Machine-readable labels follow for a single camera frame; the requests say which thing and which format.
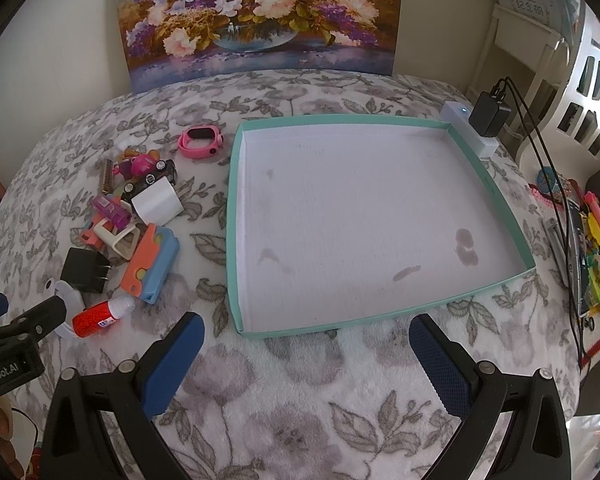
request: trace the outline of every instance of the black power adapter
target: black power adapter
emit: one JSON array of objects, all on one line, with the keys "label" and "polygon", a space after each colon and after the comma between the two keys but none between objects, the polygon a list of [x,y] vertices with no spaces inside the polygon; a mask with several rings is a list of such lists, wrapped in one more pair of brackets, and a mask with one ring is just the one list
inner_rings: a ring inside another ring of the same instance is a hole
[{"label": "black power adapter", "polygon": [[474,111],[469,116],[469,124],[481,137],[495,137],[504,126],[511,108],[504,104],[503,99],[504,92],[495,89],[490,94],[482,92],[478,97]]}]

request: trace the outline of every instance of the floral bedspread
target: floral bedspread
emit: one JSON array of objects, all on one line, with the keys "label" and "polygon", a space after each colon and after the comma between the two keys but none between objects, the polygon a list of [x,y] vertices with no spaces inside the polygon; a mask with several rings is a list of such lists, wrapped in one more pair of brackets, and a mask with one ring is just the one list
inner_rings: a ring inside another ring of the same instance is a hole
[{"label": "floral bedspread", "polygon": [[[193,310],[205,321],[205,344],[167,412],[155,419],[193,479],[423,476],[459,421],[446,413],[411,351],[410,317],[269,340],[237,335],[227,311],[224,269],[228,157],[242,120],[346,112],[436,119],[445,100],[463,99],[449,85],[411,76],[245,72],[123,96],[46,134],[0,204],[0,292],[11,303],[9,319],[40,302],[46,281],[59,277],[68,248],[79,245],[77,235],[91,215],[88,200],[102,160],[128,146],[173,157],[185,211],[168,227],[181,250],[155,306],[138,308],[85,340],[61,340],[54,333],[45,338],[40,351],[46,371],[14,391],[16,404],[42,428],[64,368],[81,374],[112,370],[142,355]],[[209,123],[227,139],[219,155],[193,162],[177,153],[184,126]],[[504,150],[484,164],[522,225],[537,269],[430,314],[475,360],[517,374],[549,368],[570,418],[578,402],[576,349],[536,204]],[[109,257],[110,297],[125,263]],[[105,416],[133,477],[136,462]],[[482,475],[505,423],[499,422],[480,460]]]}]

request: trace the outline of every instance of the watch face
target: watch face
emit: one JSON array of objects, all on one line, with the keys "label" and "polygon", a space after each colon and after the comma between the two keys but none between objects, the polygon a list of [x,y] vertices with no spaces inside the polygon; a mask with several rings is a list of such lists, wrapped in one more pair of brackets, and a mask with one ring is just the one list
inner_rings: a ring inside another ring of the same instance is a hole
[{"label": "watch face", "polygon": [[189,139],[215,139],[216,133],[209,127],[192,128],[187,132]]}]

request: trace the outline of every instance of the black cable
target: black cable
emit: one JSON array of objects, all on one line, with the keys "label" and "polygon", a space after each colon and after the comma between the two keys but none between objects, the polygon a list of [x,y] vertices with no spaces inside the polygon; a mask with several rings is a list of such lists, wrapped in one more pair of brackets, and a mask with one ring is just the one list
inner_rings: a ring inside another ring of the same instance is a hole
[{"label": "black cable", "polygon": [[[554,172],[554,175],[556,176],[556,181],[558,184],[558,188],[560,190],[560,193],[562,195],[562,200],[564,203],[564,209],[565,209],[565,214],[568,215],[569,211],[568,211],[568,202],[567,202],[567,197],[566,197],[566,193],[564,192],[564,189],[562,187],[562,183],[560,182],[560,179],[558,177],[558,172],[555,169],[554,166],[554,162],[551,159],[551,156],[549,155],[549,152],[547,150],[547,147],[544,143],[544,139],[542,138],[542,135],[540,134],[540,130],[538,128],[538,124],[536,123],[533,115],[531,114],[531,111],[529,110],[528,106],[526,105],[524,98],[522,97],[522,95],[520,94],[520,91],[518,90],[518,88],[516,87],[515,83],[513,82],[513,80],[510,77],[506,77],[506,78],[501,78],[498,83],[496,84],[496,86],[494,87],[495,89],[499,89],[501,83],[504,83],[505,86],[508,86],[509,89],[512,91],[512,97],[514,99],[514,104],[516,105],[516,110],[517,112],[520,114],[520,119],[523,125],[523,128],[525,130],[526,136],[529,138],[529,142],[531,143],[531,146],[536,154],[536,157],[538,159],[538,162],[540,163],[540,167],[541,167],[541,171],[542,171],[542,175],[544,176],[545,181],[547,182],[547,184],[549,183],[549,178],[548,175],[546,173],[546,170],[544,169],[544,162],[542,161],[542,158],[540,157],[540,153],[538,151],[538,148],[536,147],[536,144],[533,140],[533,137],[531,135],[531,133],[528,131],[528,129],[526,128],[526,124],[523,120],[523,115],[522,112],[520,110],[520,105],[518,104],[518,101],[520,101],[520,103],[522,103],[526,114],[528,115],[529,119],[531,120],[531,123],[536,131],[536,134],[538,134],[538,139],[540,140],[540,143],[542,145],[542,149],[544,151],[544,154],[546,155],[546,159],[552,169],[552,171]],[[504,97],[503,92],[504,92],[504,88],[500,91],[501,92],[501,96]],[[569,247],[569,239],[568,236],[570,234],[569,232],[569,228],[570,228],[570,223],[567,222],[567,229],[566,229],[566,233],[564,228],[562,227],[562,222],[560,220],[560,215],[558,214],[558,208],[557,205],[555,203],[555,200],[553,199],[553,195],[552,195],[552,205],[554,206],[554,212],[555,212],[555,216],[556,216],[556,221],[558,224],[558,228],[560,230],[560,236],[562,237],[562,239],[564,240],[564,256],[565,256],[565,260],[568,262],[569,261],[569,255],[568,255],[568,247]],[[574,313],[575,319],[576,319],[576,325],[578,327],[578,332],[580,337],[578,338],[576,336],[576,331],[574,329],[573,326],[573,319],[571,319],[571,315],[569,316],[569,324],[571,327],[571,334],[573,335],[573,339],[574,339],[574,343],[576,343],[576,350],[578,353],[578,369],[580,371],[582,371],[582,358],[583,356],[586,357],[587,359],[587,375],[585,376],[584,381],[586,381],[588,375],[589,375],[589,370],[590,370],[590,366],[591,366],[591,358],[589,357],[589,355],[587,354],[586,350],[584,349],[584,339],[582,337],[584,329],[582,326],[582,323],[580,322],[580,316],[579,313],[576,310],[575,307],[575,300],[573,297],[573,291],[572,291],[572,285],[571,285],[571,275],[570,273],[567,273],[567,288],[568,288],[568,293],[569,293],[569,304],[570,304],[570,311],[572,311]]]},{"label": "black cable", "polygon": [[19,410],[18,408],[11,408],[11,411],[12,411],[12,412],[17,412],[17,413],[19,413],[19,414],[21,414],[21,415],[24,415],[24,416],[26,416],[26,417],[29,419],[29,422],[30,422],[31,424],[33,424],[33,427],[34,427],[34,428],[36,428],[36,441],[35,441],[35,443],[33,444],[33,447],[36,447],[36,445],[38,444],[38,427],[36,426],[36,423],[35,423],[35,422],[33,422],[33,420],[31,420],[31,417],[30,417],[29,415],[27,415],[27,414],[26,414],[25,412],[23,412],[22,410]]}]

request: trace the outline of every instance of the pink smartwatch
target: pink smartwatch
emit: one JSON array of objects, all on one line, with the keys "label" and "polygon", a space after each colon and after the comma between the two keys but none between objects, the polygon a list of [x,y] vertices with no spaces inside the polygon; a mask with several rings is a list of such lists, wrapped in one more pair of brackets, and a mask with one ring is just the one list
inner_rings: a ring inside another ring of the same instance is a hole
[{"label": "pink smartwatch", "polygon": [[[189,148],[189,141],[195,139],[209,139],[211,143],[201,148]],[[178,148],[188,158],[205,158],[215,155],[223,142],[222,134],[215,126],[191,126],[178,139]]]}]

